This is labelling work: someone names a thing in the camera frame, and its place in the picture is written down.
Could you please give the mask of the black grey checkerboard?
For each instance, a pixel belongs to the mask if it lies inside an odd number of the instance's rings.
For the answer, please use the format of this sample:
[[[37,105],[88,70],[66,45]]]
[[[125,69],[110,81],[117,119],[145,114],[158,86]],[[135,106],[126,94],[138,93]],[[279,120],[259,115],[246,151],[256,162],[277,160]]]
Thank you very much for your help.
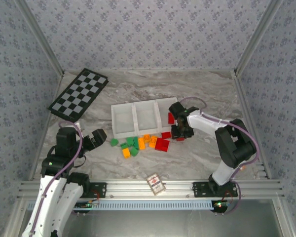
[[[108,84],[108,77],[83,69],[48,107],[57,117],[77,122]]]

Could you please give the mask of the playing card box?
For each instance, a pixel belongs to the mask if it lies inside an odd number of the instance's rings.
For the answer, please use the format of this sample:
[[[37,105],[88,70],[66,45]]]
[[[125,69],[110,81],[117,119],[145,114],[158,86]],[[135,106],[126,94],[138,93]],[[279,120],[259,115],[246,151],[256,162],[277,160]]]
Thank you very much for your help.
[[[166,190],[165,185],[161,181],[157,173],[153,173],[146,178],[146,181],[155,196]]]

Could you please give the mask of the small circuit board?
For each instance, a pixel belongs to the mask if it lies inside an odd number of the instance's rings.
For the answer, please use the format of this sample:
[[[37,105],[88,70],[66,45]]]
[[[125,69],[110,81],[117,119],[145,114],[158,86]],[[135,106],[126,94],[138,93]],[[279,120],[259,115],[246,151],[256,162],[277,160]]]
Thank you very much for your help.
[[[77,202],[74,205],[74,208],[94,208],[100,203],[98,201],[85,201],[85,202]]]
[[[214,208],[222,208],[224,206],[228,207],[231,203],[227,200],[216,200],[213,201],[213,207]]]

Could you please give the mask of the grey metal panel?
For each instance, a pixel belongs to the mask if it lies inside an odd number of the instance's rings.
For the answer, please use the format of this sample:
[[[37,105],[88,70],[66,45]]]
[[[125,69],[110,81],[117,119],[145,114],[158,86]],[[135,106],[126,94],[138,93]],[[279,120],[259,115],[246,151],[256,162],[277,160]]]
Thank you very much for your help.
[[[284,237],[273,214],[238,210],[94,211],[71,215],[62,237]]]

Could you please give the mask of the aluminium side rail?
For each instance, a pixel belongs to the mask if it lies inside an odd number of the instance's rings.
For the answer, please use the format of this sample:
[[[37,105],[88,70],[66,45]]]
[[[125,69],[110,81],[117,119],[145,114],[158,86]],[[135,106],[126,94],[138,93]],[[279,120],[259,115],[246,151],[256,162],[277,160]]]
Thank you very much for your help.
[[[57,87],[55,88],[55,93],[53,95],[52,102],[58,96],[57,94],[59,92],[60,85],[61,85],[61,82],[62,82],[63,77],[64,77],[64,73],[65,72],[62,72],[62,74],[59,77],[58,84],[57,84]],[[42,150],[42,147],[43,147],[43,144],[44,144],[44,140],[45,140],[45,137],[46,137],[48,128],[49,128],[49,122],[50,122],[50,118],[51,118],[51,112],[49,110],[47,110],[47,112],[48,112],[47,119],[45,120],[45,124],[44,124],[44,127],[43,127],[42,135],[41,135],[40,140],[39,140],[39,143],[38,143],[37,151],[36,151],[35,156],[34,156],[34,159],[32,161],[31,169],[30,169],[28,178],[26,179],[27,181],[31,181],[34,178],[34,175],[35,175],[35,172],[36,172],[36,168],[37,168],[38,159],[39,159],[39,156],[40,156],[40,152]]]
[[[263,164],[264,172],[265,172],[265,176],[260,176],[260,177],[272,179],[271,170],[268,166],[266,155],[263,150],[262,142],[259,137],[259,133],[258,133],[256,124],[255,124],[251,109],[250,109],[250,105],[249,105],[248,99],[246,97],[244,87],[242,85],[242,81],[236,75],[235,71],[230,71],[230,74],[231,74],[231,77],[232,77],[234,84],[235,84],[235,89],[236,89],[236,92],[237,92],[237,95],[239,98],[239,103],[241,106],[242,114],[243,114],[247,129],[250,132],[250,134],[253,135],[253,137],[255,138],[255,140],[257,141],[257,143],[259,145],[260,155],[259,155],[258,160]]]

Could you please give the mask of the long aluminium base rail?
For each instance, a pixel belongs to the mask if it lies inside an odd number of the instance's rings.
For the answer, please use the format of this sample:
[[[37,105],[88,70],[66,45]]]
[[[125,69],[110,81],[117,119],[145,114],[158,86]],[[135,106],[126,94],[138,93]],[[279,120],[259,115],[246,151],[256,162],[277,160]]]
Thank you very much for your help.
[[[188,200],[194,198],[193,180],[165,181],[166,190],[155,196],[146,180],[107,180],[105,200]],[[284,198],[285,193],[279,180],[238,180],[241,198],[273,199]]]

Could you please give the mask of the aluminium lower frame bar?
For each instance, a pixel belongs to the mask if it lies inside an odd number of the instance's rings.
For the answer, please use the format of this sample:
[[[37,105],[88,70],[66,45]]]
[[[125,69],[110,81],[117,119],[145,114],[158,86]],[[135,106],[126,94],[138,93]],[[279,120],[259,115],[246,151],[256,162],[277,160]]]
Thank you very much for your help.
[[[296,228],[287,201],[280,198],[272,201],[283,237],[296,237]]]
[[[12,212],[10,214],[3,237],[19,236],[26,210],[27,210],[27,201],[24,199],[16,200],[13,206]]]

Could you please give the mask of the aluminium frame post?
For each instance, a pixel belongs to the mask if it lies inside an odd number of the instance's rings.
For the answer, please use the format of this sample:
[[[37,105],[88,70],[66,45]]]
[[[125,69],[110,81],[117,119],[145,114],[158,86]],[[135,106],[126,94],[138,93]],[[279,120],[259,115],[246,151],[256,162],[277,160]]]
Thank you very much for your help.
[[[245,67],[247,66],[249,60],[251,59],[254,51],[256,50],[259,42],[262,40],[263,35],[267,31],[269,25],[272,23],[278,9],[282,5],[284,0],[270,0],[264,13],[262,14],[256,29],[254,30],[250,40],[242,53],[238,64],[235,68],[235,75],[239,77]]]
[[[43,31],[41,30],[28,4],[26,3],[25,0],[13,0],[13,1],[15,2],[16,6],[20,10],[23,18],[25,19],[32,33],[34,34],[36,40],[38,41],[38,44],[40,45],[42,51],[46,55],[52,68],[55,70],[56,74],[61,77],[64,73],[61,68],[61,65],[58,62],[56,55],[54,54],[51,46],[49,45],[47,38],[45,37]]]

